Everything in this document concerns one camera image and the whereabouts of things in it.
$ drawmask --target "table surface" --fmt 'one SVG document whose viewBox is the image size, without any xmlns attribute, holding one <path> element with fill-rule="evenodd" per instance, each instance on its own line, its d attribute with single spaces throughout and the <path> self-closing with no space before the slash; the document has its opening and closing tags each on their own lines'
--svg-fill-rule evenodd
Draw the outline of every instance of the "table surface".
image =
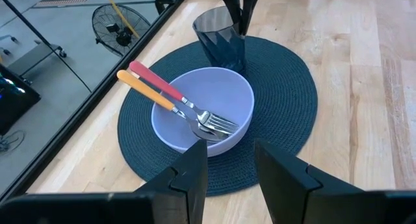
<svg viewBox="0 0 416 224">
<path fill-rule="evenodd" d="M 192 22 L 221 0 L 186 0 L 137 60 L 150 66 L 197 40 Z M 416 0 L 259 0 L 248 34 L 288 47 L 308 65 L 318 115 L 299 158 L 365 190 L 416 188 Z M 133 191 L 117 82 L 29 193 Z M 204 223 L 271 223 L 259 186 L 210 197 Z"/>
</svg>

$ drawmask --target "dark blue plastic cup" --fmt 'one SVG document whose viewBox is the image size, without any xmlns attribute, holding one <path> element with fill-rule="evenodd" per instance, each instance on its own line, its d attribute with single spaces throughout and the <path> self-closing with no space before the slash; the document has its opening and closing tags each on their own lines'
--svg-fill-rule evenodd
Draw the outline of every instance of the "dark blue plastic cup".
<svg viewBox="0 0 416 224">
<path fill-rule="evenodd" d="M 204 12 L 195 19 L 192 27 L 213 67 L 244 73 L 244 36 L 239 34 L 239 24 L 233 23 L 226 6 Z"/>
</svg>

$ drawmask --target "fork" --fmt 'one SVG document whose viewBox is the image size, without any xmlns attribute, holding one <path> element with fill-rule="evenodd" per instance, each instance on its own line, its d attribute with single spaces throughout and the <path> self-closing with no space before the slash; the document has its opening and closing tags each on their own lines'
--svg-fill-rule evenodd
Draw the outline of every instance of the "fork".
<svg viewBox="0 0 416 224">
<path fill-rule="evenodd" d="M 189 123 L 190 129 L 197 137 L 213 143 L 225 140 L 227 137 L 220 134 L 214 134 L 209 129 L 206 129 L 204 126 L 202 126 L 198 121 L 196 121 L 196 119 L 190 119 L 184 112 L 180 111 L 180 109 L 178 109 L 175 104 L 167 100 L 161 94 L 151 89 L 147 84 L 143 83 L 141 80 L 134 77 L 127 71 L 121 70 L 117 72 L 117 77 L 152 101 L 185 119 Z"/>
<path fill-rule="evenodd" d="M 144 80 L 150 82 L 152 85 L 158 87 L 160 90 L 166 92 L 168 95 L 174 99 L 181 101 L 183 104 L 187 105 L 193 111 L 195 111 L 198 121 L 208 129 L 212 129 L 224 134 L 234 134 L 239 126 L 219 115 L 216 115 L 208 110 L 202 110 L 198 108 L 193 102 L 189 101 L 184 95 L 182 95 L 178 90 L 176 90 L 172 85 L 167 83 L 165 80 L 160 78 L 146 66 L 141 64 L 138 61 L 133 61 L 130 63 L 130 69 L 132 72 L 136 73 Z"/>
</svg>

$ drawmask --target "electric fan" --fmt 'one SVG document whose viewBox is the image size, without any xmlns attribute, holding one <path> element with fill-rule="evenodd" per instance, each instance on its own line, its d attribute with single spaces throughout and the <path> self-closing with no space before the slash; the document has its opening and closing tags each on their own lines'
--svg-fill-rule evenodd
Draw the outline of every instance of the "electric fan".
<svg viewBox="0 0 416 224">
<path fill-rule="evenodd" d="M 98 7 L 92 14 L 92 28 L 97 44 L 104 45 L 117 56 L 124 56 L 150 28 L 150 23 L 132 8 L 123 5 L 116 5 L 116 8 L 119 13 L 111 4 Z"/>
</svg>

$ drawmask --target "dark blue woven placemat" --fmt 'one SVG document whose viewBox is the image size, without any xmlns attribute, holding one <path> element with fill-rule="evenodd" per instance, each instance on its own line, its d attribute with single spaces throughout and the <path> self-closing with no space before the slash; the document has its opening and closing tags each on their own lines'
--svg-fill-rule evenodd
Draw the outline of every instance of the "dark blue woven placemat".
<svg viewBox="0 0 416 224">
<path fill-rule="evenodd" d="M 295 155 L 308 139 L 317 115 L 315 84 L 296 54 L 274 42 L 247 37 L 246 59 L 244 76 L 255 96 L 252 123 L 234 148 L 208 158 L 208 196 L 257 184 L 254 139 L 265 139 Z M 194 42 L 166 55 L 150 69 L 170 82 L 188 71 L 209 66 L 201 45 Z M 130 90 L 118 119 L 122 154 L 133 171 L 146 181 L 179 156 L 154 133 L 150 121 L 152 105 L 149 99 Z"/>
</svg>

